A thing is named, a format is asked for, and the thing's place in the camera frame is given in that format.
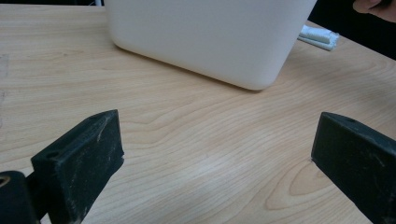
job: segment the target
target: white container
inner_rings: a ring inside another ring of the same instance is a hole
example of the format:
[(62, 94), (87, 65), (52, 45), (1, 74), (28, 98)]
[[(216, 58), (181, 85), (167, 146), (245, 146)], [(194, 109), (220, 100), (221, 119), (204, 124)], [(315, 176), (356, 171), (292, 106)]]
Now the white container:
[(250, 90), (271, 85), (316, 0), (107, 0), (123, 49)]

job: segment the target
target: wooden table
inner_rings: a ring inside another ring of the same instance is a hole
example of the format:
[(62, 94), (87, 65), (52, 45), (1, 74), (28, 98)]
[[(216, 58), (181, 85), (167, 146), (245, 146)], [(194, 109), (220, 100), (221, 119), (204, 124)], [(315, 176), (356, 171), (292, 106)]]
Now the wooden table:
[(245, 91), (117, 48), (103, 7), (0, 5), (0, 57), (0, 171), (119, 110), (125, 163), (84, 223), (369, 222), (310, 160), (322, 111), (396, 138), (396, 62), (350, 40), (297, 41)]

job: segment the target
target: finger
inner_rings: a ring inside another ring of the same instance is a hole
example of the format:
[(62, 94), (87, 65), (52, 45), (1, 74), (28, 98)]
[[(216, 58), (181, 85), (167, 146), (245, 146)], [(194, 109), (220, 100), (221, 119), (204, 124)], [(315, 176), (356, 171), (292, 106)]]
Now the finger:
[(359, 13), (369, 13), (370, 8), (375, 7), (381, 0), (356, 0), (353, 8)]
[(386, 21), (396, 22), (396, 2), (392, 2), (388, 7), (371, 8), (368, 13)]

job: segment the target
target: wood grain pattern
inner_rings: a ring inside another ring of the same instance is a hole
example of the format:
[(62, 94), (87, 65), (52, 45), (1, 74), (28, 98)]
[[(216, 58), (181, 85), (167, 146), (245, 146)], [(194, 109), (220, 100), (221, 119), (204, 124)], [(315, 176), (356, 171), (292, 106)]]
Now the wood grain pattern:
[(322, 111), (396, 138), (395, 72), (343, 37), (297, 41), (245, 91), (115, 47), (103, 8), (0, 5), (0, 171), (118, 109), (125, 163), (84, 223), (369, 223), (310, 151)]

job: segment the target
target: white object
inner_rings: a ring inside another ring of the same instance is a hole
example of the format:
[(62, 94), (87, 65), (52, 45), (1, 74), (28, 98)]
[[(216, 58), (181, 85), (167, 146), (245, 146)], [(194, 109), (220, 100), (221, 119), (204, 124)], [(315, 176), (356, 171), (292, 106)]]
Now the white object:
[(333, 31), (304, 25), (298, 39), (322, 49), (333, 50), (339, 37), (340, 35)]
[(251, 90), (271, 85), (316, 0), (109, 0), (123, 49)]

